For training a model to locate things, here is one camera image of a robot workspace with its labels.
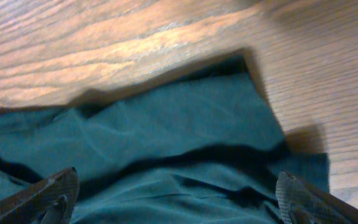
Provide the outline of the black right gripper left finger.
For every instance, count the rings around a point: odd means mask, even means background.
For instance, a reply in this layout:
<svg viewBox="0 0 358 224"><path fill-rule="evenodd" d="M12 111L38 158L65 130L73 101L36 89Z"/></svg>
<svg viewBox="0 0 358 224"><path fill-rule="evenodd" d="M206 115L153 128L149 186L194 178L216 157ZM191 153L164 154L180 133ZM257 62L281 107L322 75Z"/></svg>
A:
<svg viewBox="0 0 358 224"><path fill-rule="evenodd" d="M68 224L79 194L74 167L0 200L0 223Z"/></svg>

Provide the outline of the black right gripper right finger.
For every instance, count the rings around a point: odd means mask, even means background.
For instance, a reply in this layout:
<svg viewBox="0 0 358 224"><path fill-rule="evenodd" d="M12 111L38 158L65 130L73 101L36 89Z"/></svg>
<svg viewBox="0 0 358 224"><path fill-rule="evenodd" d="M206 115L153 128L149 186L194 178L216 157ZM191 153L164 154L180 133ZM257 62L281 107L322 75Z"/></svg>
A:
<svg viewBox="0 0 358 224"><path fill-rule="evenodd" d="M358 209L285 171L275 194L285 224L358 224Z"/></svg>

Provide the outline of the black t-shirt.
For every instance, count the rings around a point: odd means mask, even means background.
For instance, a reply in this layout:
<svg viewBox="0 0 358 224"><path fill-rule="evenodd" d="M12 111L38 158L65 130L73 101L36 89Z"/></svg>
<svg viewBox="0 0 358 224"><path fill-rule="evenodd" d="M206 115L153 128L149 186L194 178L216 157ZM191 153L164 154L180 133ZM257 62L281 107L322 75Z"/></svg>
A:
<svg viewBox="0 0 358 224"><path fill-rule="evenodd" d="M108 106L0 114L0 200L66 167L72 223L280 223L287 170L328 190L328 157L291 152L240 56Z"/></svg>

